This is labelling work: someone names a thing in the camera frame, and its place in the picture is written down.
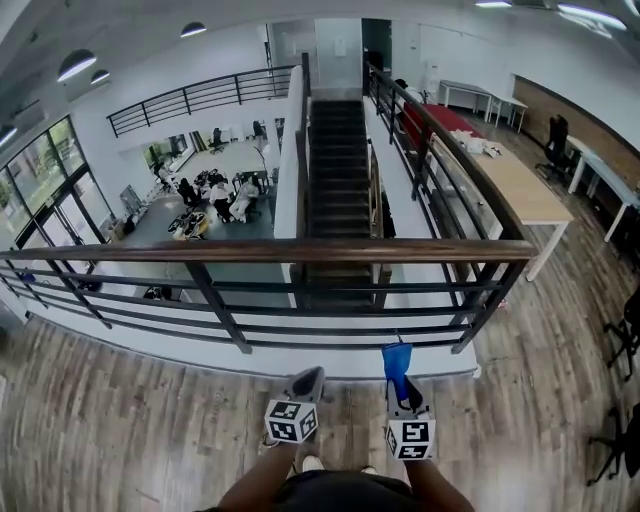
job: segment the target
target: office chair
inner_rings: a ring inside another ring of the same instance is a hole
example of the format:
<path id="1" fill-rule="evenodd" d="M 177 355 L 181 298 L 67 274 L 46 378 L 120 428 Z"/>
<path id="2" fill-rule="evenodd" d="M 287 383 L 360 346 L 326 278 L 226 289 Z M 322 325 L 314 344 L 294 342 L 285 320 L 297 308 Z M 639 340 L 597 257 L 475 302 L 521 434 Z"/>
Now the office chair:
<path id="1" fill-rule="evenodd" d="M 598 473 L 598 476 L 587 481 L 587 487 L 592 486 L 600 480 L 614 460 L 616 461 L 616 471 L 615 473 L 609 474 L 609 480 L 616 476 L 620 472 L 620 459 L 623 454 L 624 464 L 627 468 L 627 473 L 629 473 L 629 477 L 633 477 L 638 472 L 638 469 L 640 469 L 640 445 L 638 443 L 640 440 L 640 404 L 633 406 L 633 416 L 629 422 L 626 433 L 622 432 L 620 411 L 618 411 L 618 409 L 611 409 L 608 416 L 615 421 L 616 432 L 614 438 L 590 437 L 589 444 L 603 444 L 611 449 L 611 454 L 604 463 L 600 473 Z"/>
<path id="2" fill-rule="evenodd" d="M 211 151 L 209 151 L 212 155 L 224 151 L 224 146 L 222 145 L 222 130 L 220 130 L 220 128 L 213 130 L 213 140 L 209 141 L 209 147 L 212 148 Z"/>
<path id="3" fill-rule="evenodd" d="M 569 123 L 564 117 L 549 118 L 549 140 L 544 146 L 544 156 L 547 157 L 548 162 L 536 164 L 536 169 L 548 171 L 545 176 L 547 180 L 550 180 L 554 174 L 565 179 L 567 170 L 572 164 L 564 152 L 568 135 Z"/>
<path id="4" fill-rule="evenodd" d="M 607 323 L 604 326 L 604 332 L 613 331 L 620 341 L 622 341 L 622 347 L 614 355 L 611 361 L 607 363 L 607 367 L 611 368 L 613 363 L 623 352 L 627 353 L 627 360 L 629 361 L 629 375 L 624 378 L 627 382 L 633 375 L 633 356 L 640 347 L 640 287 L 635 293 L 627 300 L 624 305 L 624 317 L 618 323 L 618 326 L 611 323 Z"/>

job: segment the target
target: office desk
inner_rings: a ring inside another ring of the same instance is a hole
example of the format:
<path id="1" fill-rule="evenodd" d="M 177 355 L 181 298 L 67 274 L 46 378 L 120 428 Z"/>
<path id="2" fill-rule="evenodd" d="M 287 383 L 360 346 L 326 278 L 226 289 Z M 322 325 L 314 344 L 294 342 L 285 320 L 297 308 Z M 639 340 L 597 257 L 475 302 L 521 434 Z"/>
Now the office desk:
<path id="1" fill-rule="evenodd" d="M 472 84 L 463 84 L 461 82 L 452 82 L 451 80 L 440 80 L 440 87 L 444 88 L 444 106 L 449 106 L 449 93 L 451 91 L 461 91 L 466 92 L 468 94 L 473 94 L 476 97 L 476 105 L 473 108 L 473 113 L 475 114 L 478 111 L 478 99 L 479 98 L 487 98 L 487 107 L 484 111 L 484 122 L 486 123 L 489 119 L 489 110 L 491 105 L 491 97 L 492 94 L 482 87 L 478 87 L 477 85 Z"/>
<path id="2" fill-rule="evenodd" d="M 600 179 L 602 179 L 609 188 L 615 192 L 615 194 L 622 201 L 622 206 L 618 210 L 618 214 L 616 215 L 613 224 L 607 231 L 607 234 L 604 237 L 604 241 L 608 242 L 611 239 L 614 231 L 618 227 L 620 223 L 620 219 L 624 215 L 625 210 L 629 206 L 633 206 L 634 208 L 640 208 L 640 198 L 636 196 L 636 194 L 627 186 L 627 184 L 618 176 L 615 171 L 613 171 L 589 146 L 587 146 L 580 139 L 576 139 L 569 135 L 567 137 L 567 142 L 573 146 L 576 151 L 580 152 L 580 160 L 578 161 L 578 166 L 576 167 L 576 172 L 573 175 L 573 179 L 571 180 L 571 184 L 569 185 L 569 194 L 573 194 L 578 188 L 578 183 L 580 183 L 580 178 L 582 178 L 582 173 L 584 172 L 584 167 L 586 164 L 589 164 L 589 167 L 593 169 L 594 175 L 591 179 L 591 183 L 589 184 L 589 188 L 587 189 L 587 196 L 593 197 L 593 194 L 596 192 L 596 188 Z"/>
<path id="3" fill-rule="evenodd" d="M 518 109 L 520 109 L 520 123 L 518 124 L 518 133 L 520 133 L 520 130 L 522 129 L 522 120 L 524 119 L 524 113 L 529 107 L 524 103 L 522 103 L 521 101 L 518 101 L 517 99 L 512 98 L 511 96 L 500 96 L 493 93 L 491 93 L 491 96 L 492 96 L 492 100 L 489 103 L 489 115 L 487 117 L 491 119 L 491 113 L 493 111 L 493 107 L 496 107 L 498 109 L 498 115 L 496 116 L 496 127 L 497 127 L 498 120 L 500 119 L 500 111 L 502 110 L 502 105 L 504 103 L 506 103 L 507 105 L 511 105 L 511 113 L 509 114 L 509 119 L 507 123 L 509 124 L 509 126 L 513 128 L 513 123 L 515 122 L 517 111 Z"/>
<path id="4" fill-rule="evenodd" d="M 488 155 L 471 156 L 500 190 L 520 222 L 525 226 L 555 226 L 555 231 L 547 245 L 527 273 L 527 280 L 533 281 L 562 238 L 562 234 L 567 229 L 569 222 L 573 220 L 573 216 L 553 192 L 513 153 L 498 142 L 491 144 L 499 148 L 502 155 L 496 158 L 491 158 Z M 453 158 L 440 139 L 436 139 L 434 145 L 441 155 L 446 153 L 450 160 Z M 471 179 L 459 165 L 457 168 L 465 188 L 468 191 L 474 190 L 477 194 L 477 198 L 471 199 L 480 200 L 482 196 Z M 488 233 L 489 238 L 498 239 L 501 233 L 502 226 L 497 220 L 494 220 Z"/>

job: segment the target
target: person's leg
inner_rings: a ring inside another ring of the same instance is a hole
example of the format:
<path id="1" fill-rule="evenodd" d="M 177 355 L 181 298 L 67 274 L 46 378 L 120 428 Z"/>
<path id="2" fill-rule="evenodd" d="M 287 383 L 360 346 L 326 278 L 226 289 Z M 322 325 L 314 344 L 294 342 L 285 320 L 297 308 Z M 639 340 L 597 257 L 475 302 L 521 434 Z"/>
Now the person's leg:
<path id="1" fill-rule="evenodd" d="M 226 199 L 217 199 L 216 201 L 214 201 L 213 206 L 225 222 L 231 221 L 231 214 L 229 213 L 229 202 Z"/>
<path id="2" fill-rule="evenodd" d="M 236 202 L 233 203 L 233 205 L 230 208 L 231 213 L 236 219 L 241 220 L 242 222 L 246 222 L 247 219 L 244 215 L 244 211 L 247 209 L 247 206 L 249 206 L 249 200 L 247 199 L 236 200 Z"/>

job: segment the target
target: wooden tabletop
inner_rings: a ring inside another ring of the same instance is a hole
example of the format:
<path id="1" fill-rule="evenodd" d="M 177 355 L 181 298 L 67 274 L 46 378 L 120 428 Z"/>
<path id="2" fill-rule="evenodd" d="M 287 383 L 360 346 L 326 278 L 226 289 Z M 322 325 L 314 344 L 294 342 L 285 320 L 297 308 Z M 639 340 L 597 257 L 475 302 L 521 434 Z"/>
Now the wooden tabletop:
<path id="1" fill-rule="evenodd" d="M 472 155 L 498 187 L 523 224 L 569 222 L 573 216 L 551 190 L 511 151 L 492 143 L 502 155 Z"/>

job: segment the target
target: shoe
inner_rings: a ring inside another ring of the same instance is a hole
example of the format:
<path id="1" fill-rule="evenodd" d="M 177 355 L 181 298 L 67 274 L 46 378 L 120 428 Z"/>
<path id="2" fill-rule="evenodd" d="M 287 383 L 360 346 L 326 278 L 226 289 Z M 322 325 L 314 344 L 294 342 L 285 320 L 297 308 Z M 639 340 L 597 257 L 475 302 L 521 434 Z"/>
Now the shoe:
<path id="1" fill-rule="evenodd" d="M 313 455 L 307 455 L 302 461 L 302 472 L 305 471 L 317 471 L 319 469 L 324 469 L 324 464 L 322 461 Z"/>

